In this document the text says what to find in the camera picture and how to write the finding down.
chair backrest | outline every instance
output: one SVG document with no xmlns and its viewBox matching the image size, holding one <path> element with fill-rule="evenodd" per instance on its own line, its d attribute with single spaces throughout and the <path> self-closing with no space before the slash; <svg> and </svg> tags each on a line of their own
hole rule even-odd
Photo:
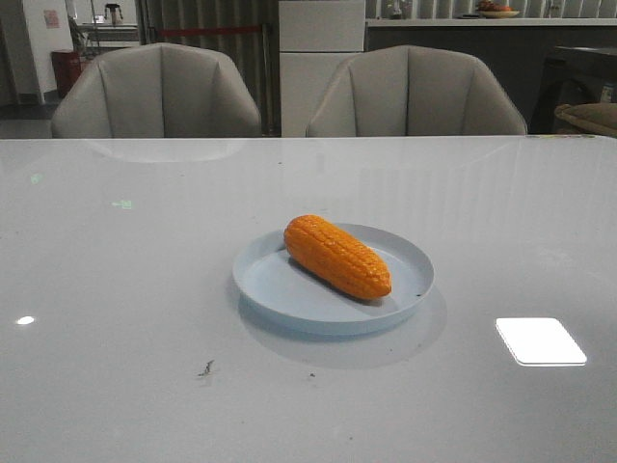
<svg viewBox="0 0 617 463">
<path fill-rule="evenodd" d="M 256 137 L 255 101 L 233 61 L 155 43 L 98 56 L 52 118 L 57 138 Z"/>
<path fill-rule="evenodd" d="M 523 116 L 479 59 L 403 45 L 342 62 L 309 137 L 522 135 Z"/>
</svg>

floor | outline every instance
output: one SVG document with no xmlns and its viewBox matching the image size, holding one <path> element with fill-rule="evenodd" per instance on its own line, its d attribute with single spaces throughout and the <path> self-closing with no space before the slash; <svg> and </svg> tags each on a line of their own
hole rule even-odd
<svg viewBox="0 0 617 463">
<path fill-rule="evenodd" d="M 51 138 L 50 120 L 57 105 L 0 107 L 0 139 Z"/>
</svg>

plate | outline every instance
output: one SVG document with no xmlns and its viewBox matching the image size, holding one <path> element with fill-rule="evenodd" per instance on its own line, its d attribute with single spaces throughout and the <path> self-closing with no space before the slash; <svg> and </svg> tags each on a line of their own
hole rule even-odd
<svg viewBox="0 0 617 463">
<path fill-rule="evenodd" d="M 519 12 L 480 12 L 484 17 L 490 19 L 499 19 L 504 17 L 516 16 Z"/>
<path fill-rule="evenodd" d="M 349 297 L 302 268 L 287 253 L 282 231 L 250 243 L 236 257 L 233 279 L 262 316 L 286 328 L 318 335 L 360 335 L 390 328 L 414 313 L 435 278 L 431 260 L 416 245 L 387 231 L 337 224 L 386 262 L 392 292 L 374 301 Z"/>
</svg>

kettle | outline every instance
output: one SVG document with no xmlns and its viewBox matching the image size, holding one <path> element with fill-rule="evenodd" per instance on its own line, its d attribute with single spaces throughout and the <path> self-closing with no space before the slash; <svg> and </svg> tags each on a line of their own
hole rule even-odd
<svg viewBox="0 0 617 463">
<path fill-rule="evenodd" d="M 110 15 L 112 16 L 112 26 L 116 26 L 117 24 L 122 24 L 122 20 L 124 17 L 122 16 L 122 8 L 117 3 L 107 3 L 105 4 L 105 19 L 107 19 L 107 11 L 109 10 Z"/>
</svg>

railing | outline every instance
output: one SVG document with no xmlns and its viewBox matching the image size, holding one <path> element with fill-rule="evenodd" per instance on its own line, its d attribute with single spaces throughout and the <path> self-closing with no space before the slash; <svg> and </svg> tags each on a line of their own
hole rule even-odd
<svg viewBox="0 0 617 463">
<path fill-rule="evenodd" d="M 367 0 L 368 17 L 388 18 L 396 2 Z M 452 18 L 475 12 L 476 0 L 399 0 L 406 19 Z M 496 0 L 520 12 L 517 17 L 601 17 L 617 16 L 617 0 Z"/>
</svg>

